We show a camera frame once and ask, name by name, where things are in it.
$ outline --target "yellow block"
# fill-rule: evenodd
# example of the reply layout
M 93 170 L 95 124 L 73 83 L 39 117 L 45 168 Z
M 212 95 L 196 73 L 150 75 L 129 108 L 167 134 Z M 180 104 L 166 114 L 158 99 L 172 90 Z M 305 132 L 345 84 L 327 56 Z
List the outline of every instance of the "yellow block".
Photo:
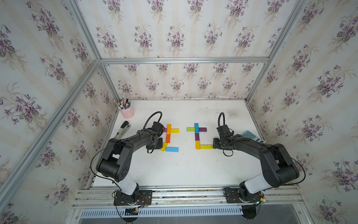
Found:
M 200 149 L 214 149 L 213 145 L 200 145 Z
M 166 134 L 171 134 L 171 124 L 168 124 L 166 127 Z
M 162 152 L 164 152 L 165 151 L 165 148 L 168 146 L 168 143 L 166 143 L 166 142 L 163 142 L 163 148 L 161 148 L 160 150 L 162 151 Z
M 195 141 L 195 148 L 200 149 L 200 141 Z

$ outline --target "purple flower pattern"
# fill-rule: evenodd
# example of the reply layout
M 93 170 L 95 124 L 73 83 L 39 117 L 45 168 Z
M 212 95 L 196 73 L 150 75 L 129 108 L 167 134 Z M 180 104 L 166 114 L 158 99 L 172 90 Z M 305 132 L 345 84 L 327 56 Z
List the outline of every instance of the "purple flower pattern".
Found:
M 180 87 L 184 85 L 184 82 L 182 79 L 179 79 L 178 77 L 175 78 L 173 77 L 169 85 L 172 87 L 173 93 L 178 95 L 180 93 Z
M 10 209 L 14 204 L 9 203 L 8 208 Z M 10 210 L 4 211 L 1 217 L 1 224 L 27 224 L 30 218 L 23 216 L 23 214 L 15 215 L 15 212 Z
M 341 22 L 339 28 L 341 31 L 336 36 L 332 37 L 332 42 L 328 46 L 334 46 L 333 50 L 328 54 L 337 53 L 343 49 L 343 44 L 348 45 L 348 41 L 358 32 L 358 7 L 353 14 L 343 17 L 344 21 Z
M 215 23 L 212 25 L 209 23 L 207 30 L 203 33 L 205 38 L 205 49 L 210 53 L 216 45 L 216 41 L 222 36 L 223 32 L 220 32 L 220 28 Z
M 270 44 L 270 46 L 265 49 L 265 54 L 268 55 L 271 52 L 271 49 L 274 47 L 274 44 L 276 43 L 276 39 L 280 34 L 280 30 L 281 30 L 281 27 L 277 29 L 277 32 L 278 32 L 277 34 L 274 33 L 273 35 L 271 35 L 270 39 L 268 40 L 268 43 Z
M 36 129 L 44 129 L 47 124 L 45 116 L 47 113 L 40 113 L 42 107 L 36 104 L 36 98 L 28 94 L 21 94 L 15 92 L 19 88 L 15 82 L 11 88 L 8 84 L 7 97 L 0 97 L 0 106 L 4 106 L 4 114 L 6 118 L 11 118 L 14 125 L 18 124 L 21 120 L 26 122 L 26 129 L 32 133 L 36 133 Z
M 10 68 L 15 70 L 16 64 L 20 65 L 22 70 L 25 71 L 26 61 L 24 61 L 24 56 L 18 55 L 20 50 L 16 50 L 11 45 L 11 40 L 9 40 L 8 34 L 11 31 L 7 28 L 7 26 L 2 25 L 0 29 L 0 57 L 2 57 L 3 63 L 9 63 Z
M 44 6 L 38 0 L 31 0 L 26 4 L 33 12 L 31 18 L 36 22 L 38 31 L 46 31 L 47 41 L 50 42 L 53 48 L 56 46 L 61 51 L 61 48 L 63 48 L 63 36 L 58 34 L 60 28 L 55 24 L 56 18 L 52 16 L 50 11 L 44 9 Z
M 205 93 L 206 92 L 206 88 L 208 87 L 208 85 L 211 84 L 210 79 L 206 79 L 206 77 L 200 77 L 199 81 L 197 82 L 197 85 L 199 87 L 199 92 L 200 93 Z
M 164 0 L 147 0 L 149 4 L 151 4 L 151 13 L 153 14 L 153 19 L 157 19 L 158 23 L 164 18 Z
M 279 12 L 279 9 L 282 7 L 282 5 L 285 2 L 288 2 L 289 0 L 268 0 L 268 9 L 267 12 L 265 12 L 265 20 L 268 19 L 267 24 L 272 22 L 276 18 L 276 14 Z
M 248 0 L 229 0 L 226 9 L 230 10 L 230 13 L 225 17 L 225 23 L 227 28 L 234 28 L 236 23 L 240 22 L 239 17 L 244 15 L 245 8 L 248 7 Z
M 90 168 L 90 167 L 87 167 L 87 168 L 79 175 L 79 178 L 77 179 L 77 181 L 81 183 L 81 187 L 82 187 L 82 188 L 84 188 L 84 187 L 87 185 L 90 176 L 91 176 L 91 168 Z
M 241 71 L 241 75 L 242 77 L 246 77 L 251 73 L 251 70 L 255 67 L 258 66 L 258 63 L 243 63 L 242 64 L 242 71 Z
M 111 18 L 117 18 L 117 22 L 119 23 L 122 21 L 122 11 L 121 11 L 121 4 L 120 2 L 123 0 L 102 0 L 102 2 L 106 5 L 108 5 L 109 14 L 111 15 Z
M 279 136 L 287 137 L 289 135 L 288 132 L 291 132 L 287 127 L 288 125 L 289 123 L 286 121 L 286 118 L 283 120 L 278 120 L 274 129 L 274 138 L 278 138 Z
M 74 38 L 70 40 L 70 43 L 72 44 L 72 51 L 75 54 L 76 59 L 81 59 L 81 65 L 83 68 L 87 69 L 90 66 L 88 53 L 85 45 L 79 40 L 78 36 L 79 33 L 75 33 Z
M 96 142 L 95 142 L 95 144 L 93 145 L 93 147 L 95 148 L 96 152 L 98 152 L 99 150 L 101 150 L 102 144 L 103 144 L 103 139 L 102 139 L 102 138 L 99 138 L 98 135 L 97 135 L 97 137 L 96 137 Z
M 46 54 L 44 58 L 40 57 L 40 62 L 46 67 L 45 75 L 55 78 L 63 88 L 70 88 L 71 81 L 68 74 L 63 71 L 63 61 L 60 58 L 57 58 L 55 54 L 52 57 Z
M 68 112 L 67 117 L 63 120 L 63 124 L 65 124 L 67 129 L 72 127 L 72 131 L 75 134 L 78 134 L 77 132 L 82 133 L 83 120 L 80 121 L 80 119 L 81 116 L 77 113 L 77 110 L 72 108 L 71 111 Z
M 167 69 L 170 64 L 155 64 L 155 65 L 158 67 L 158 72 L 160 75 L 164 77 L 168 74 Z
M 250 47 L 251 42 L 254 41 L 253 37 L 253 30 L 256 29 L 258 26 L 252 25 L 250 28 L 243 27 L 242 32 L 237 35 L 235 42 L 237 46 L 234 47 L 234 53 L 236 56 L 241 56 L 244 52 L 247 51 L 247 48 Z
M 153 78 L 146 78 L 146 82 L 144 85 L 148 88 L 148 91 L 153 94 L 153 96 L 157 93 L 157 86 L 159 85 L 158 80 Z
M 268 131 L 269 131 L 269 129 L 268 129 L 268 124 L 267 124 L 267 121 L 266 121 L 266 120 L 263 121 L 263 122 L 260 122 L 259 127 L 261 128 L 262 133 L 263 133 L 264 135 L 268 135 L 268 134 L 269 134 L 269 133 L 268 133 Z
M 152 36 L 148 32 L 147 28 L 149 25 L 144 25 L 141 29 L 140 27 L 135 27 L 135 30 L 138 31 L 134 33 L 134 42 L 138 42 L 138 52 L 142 52 L 143 56 L 146 57 L 149 55 L 151 51 L 150 47 L 152 47 Z
M 296 156 L 297 162 L 303 166 L 306 174 L 312 175 L 313 173 L 313 166 L 311 165 L 312 159 L 310 158 L 310 153 L 306 152 L 305 154 L 297 153 Z M 303 172 L 302 167 L 295 161 L 295 165 L 299 172 Z
M 133 77 L 136 77 L 138 75 L 138 72 L 137 72 L 138 66 L 139 66 L 139 64 L 125 64 L 124 65 L 124 67 L 127 68 L 128 73 Z
M 323 135 L 324 128 L 331 129 L 333 128 L 330 126 L 330 123 L 328 122 L 322 122 L 322 118 L 317 115 L 314 118 L 308 117 L 307 120 L 303 120 L 304 127 L 299 127 L 296 129 L 296 132 L 298 132 L 295 136 L 295 138 L 298 138 L 299 142 L 306 143 L 307 140 L 312 142 L 315 139 L 320 139 L 320 137 Z
M 108 95 L 108 93 L 109 93 L 108 90 L 102 90 L 100 95 L 102 97 L 102 102 L 107 104 L 107 106 L 110 106 L 111 100 L 110 100 L 110 96 Z
M 50 201 L 50 208 L 57 205 L 59 202 L 69 203 L 69 198 L 74 197 L 74 190 L 71 187 L 68 187 L 66 184 L 65 178 L 62 180 L 57 180 L 56 186 L 53 186 L 48 191 L 50 192 L 47 196 L 44 197 L 46 201 Z
M 261 116 L 264 116 L 267 112 L 272 112 L 273 107 L 274 105 L 272 104 L 272 99 L 270 96 L 267 99 L 264 99 L 263 106 L 260 109 L 260 111 L 262 111 Z
M 231 88 L 236 85 L 236 79 L 227 77 L 224 82 L 222 82 L 223 85 L 223 91 L 225 93 L 229 93 Z
M 341 69 L 339 65 L 336 65 L 333 67 L 333 70 L 324 71 L 323 75 L 317 78 L 319 85 L 315 85 L 308 90 L 308 92 L 311 93 L 308 99 L 311 99 L 312 102 L 317 102 L 318 100 L 323 102 L 323 96 L 328 99 L 333 93 L 339 94 L 346 75 L 350 78 L 353 76 L 357 77 L 357 75 L 353 73 L 353 70 L 341 71 Z
M 281 110 L 287 110 L 290 105 L 298 104 L 300 101 L 299 99 L 302 98 L 299 93 L 299 88 L 294 85 L 291 89 L 286 89 L 285 98 L 282 99 L 281 105 L 283 107 Z
M 167 41 L 170 42 L 169 52 L 173 53 L 173 57 L 178 56 L 180 51 L 182 51 L 181 47 L 184 47 L 184 34 L 182 29 L 185 25 L 179 24 L 177 28 L 171 26 L 170 32 L 168 33 Z
M 271 83 L 273 81 L 277 81 L 277 79 L 279 78 L 280 73 L 277 71 L 278 67 L 276 65 L 273 65 L 272 68 L 270 68 L 267 72 L 267 77 L 265 79 L 265 88 L 268 88 L 269 86 L 271 86 Z
M 322 178 L 328 181 L 328 186 L 345 192 L 358 190 L 358 161 L 349 162 L 341 159 L 340 162 L 333 162 L 336 167 L 334 170 L 327 168 L 323 170 L 326 175 Z
M 145 97 L 144 95 L 141 95 L 139 93 L 135 93 L 134 94 L 134 99 L 135 100 L 147 100 L 147 97 Z
M 184 69 L 187 71 L 184 73 L 184 77 L 192 79 L 195 76 L 195 73 L 198 71 L 199 64 L 198 63 L 191 63 L 191 64 L 184 64 Z
M 220 79 L 222 76 L 224 76 L 224 73 L 226 72 L 226 69 L 228 67 L 228 63 L 215 63 L 213 67 L 213 69 L 215 69 L 215 71 L 213 72 L 213 77 L 215 77 L 215 79 Z
M 89 119 L 89 124 L 91 126 L 95 126 L 96 128 L 102 128 L 102 122 L 98 117 L 98 111 L 94 110 L 93 112 L 89 112 L 87 118 Z
M 42 165 L 44 165 L 47 166 L 47 170 L 50 168 L 54 170 L 55 163 L 61 165 L 61 157 L 53 152 L 51 144 L 52 142 L 49 142 L 45 148 L 45 151 L 40 155 L 40 158 L 37 160 L 35 165 L 36 168 L 42 167 Z
M 69 150 L 69 153 L 73 157 L 73 161 L 75 160 L 82 160 L 86 161 L 86 159 L 89 159 L 90 156 L 86 149 L 84 148 L 84 141 L 78 141 L 76 145 L 71 145 L 72 149 Z
M 83 90 L 83 94 L 86 98 L 89 98 L 92 104 L 97 104 L 97 94 L 95 87 L 91 82 L 87 83 L 86 88 Z
M 166 92 L 162 92 L 162 93 L 160 94 L 159 99 L 161 99 L 161 100 L 162 100 L 162 99 L 167 100 L 167 99 L 173 99 L 173 97 L 172 97 L 171 95 L 167 94 Z
M 113 34 L 109 32 L 112 26 L 104 26 L 102 29 L 101 27 L 96 27 L 96 30 L 99 31 L 96 37 L 98 43 L 104 44 L 103 51 L 108 54 L 110 57 L 116 57 L 118 51 L 115 50 L 117 48 L 117 39 L 114 37 Z
M 313 212 L 312 214 L 317 217 L 319 221 L 330 221 L 334 224 L 348 224 L 345 218 L 347 210 L 342 208 L 341 204 L 341 201 L 332 201 L 324 196 L 324 199 L 320 205 L 316 203 L 316 212 Z
M 310 1 L 307 3 L 305 9 L 303 10 L 304 15 L 298 23 L 297 29 L 300 29 L 297 34 L 303 33 L 307 30 L 309 22 L 314 18 L 314 16 L 320 15 L 324 8 L 324 0 L 317 0 L 316 2 Z
M 190 11 L 189 11 L 190 19 L 194 19 L 194 23 L 196 23 L 202 17 L 201 8 L 203 7 L 204 0 L 187 0 L 187 1 L 188 4 L 190 5 Z
M 302 50 L 298 50 L 297 53 L 292 57 L 294 62 L 289 64 L 287 67 L 286 77 L 292 78 L 296 77 L 296 72 L 302 72 L 304 68 L 308 66 L 308 63 L 311 61 L 312 53 L 318 52 L 316 47 L 309 49 L 308 45 L 304 45 Z
M 132 86 L 128 83 L 129 80 L 125 79 L 125 80 L 119 80 L 118 81 L 118 89 L 120 89 L 123 93 L 125 93 L 126 95 L 130 95 L 132 92 Z

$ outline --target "orange block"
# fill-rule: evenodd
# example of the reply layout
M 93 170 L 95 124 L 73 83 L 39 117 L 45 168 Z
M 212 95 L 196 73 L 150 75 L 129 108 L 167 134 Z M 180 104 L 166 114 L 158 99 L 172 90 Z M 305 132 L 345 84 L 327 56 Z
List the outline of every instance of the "orange block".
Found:
M 170 135 L 169 134 L 166 135 L 166 141 L 165 142 L 170 143 Z

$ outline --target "white table surface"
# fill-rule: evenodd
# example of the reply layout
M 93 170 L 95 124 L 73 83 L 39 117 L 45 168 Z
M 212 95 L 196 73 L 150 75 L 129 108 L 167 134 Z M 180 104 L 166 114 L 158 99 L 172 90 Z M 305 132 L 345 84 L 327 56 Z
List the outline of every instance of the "white table surface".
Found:
M 130 137 L 143 128 L 148 117 L 162 111 L 160 123 L 165 127 L 179 128 L 179 133 L 172 133 L 169 147 L 179 147 L 179 152 L 162 152 L 154 150 L 148 154 L 144 147 L 133 153 L 129 174 L 140 186 L 225 186 L 238 185 L 242 181 L 261 172 L 260 161 L 240 151 L 226 157 L 222 150 L 195 149 L 195 134 L 187 132 L 187 127 L 207 128 L 200 132 L 201 144 L 213 144 L 218 137 L 217 126 L 220 112 L 225 113 L 226 124 L 235 133 L 250 130 L 258 136 L 249 111 L 243 100 L 133 100 L 131 103 L 135 116 L 129 119 L 131 128 L 123 136 Z M 121 113 L 115 122 L 111 138 L 115 136 L 125 121 Z M 166 133 L 161 136 L 165 142 Z M 95 178 L 92 186 L 113 186 L 109 180 Z

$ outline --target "mounting plate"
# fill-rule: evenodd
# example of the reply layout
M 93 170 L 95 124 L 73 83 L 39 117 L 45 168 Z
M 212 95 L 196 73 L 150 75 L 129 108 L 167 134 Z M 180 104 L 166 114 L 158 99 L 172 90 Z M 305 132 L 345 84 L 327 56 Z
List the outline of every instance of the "mounting plate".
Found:
M 152 193 L 153 193 L 153 191 L 151 191 L 151 190 L 139 191 L 139 198 L 138 198 L 139 201 L 135 205 L 142 205 L 143 204 L 144 199 L 141 198 L 141 197 L 144 197 L 144 198 L 148 199 L 148 201 L 145 199 L 145 202 L 144 202 L 145 205 L 147 203 L 148 203 L 148 205 L 150 205 L 152 203 Z M 115 206 L 121 206 L 121 205 L 126 206 L 126 205 L 128 205 L 128 203 L 123 200 L 122 192 L 117 191 L 115 197 L 116 198 L 114 199 L 113 205 L 115 205 Z

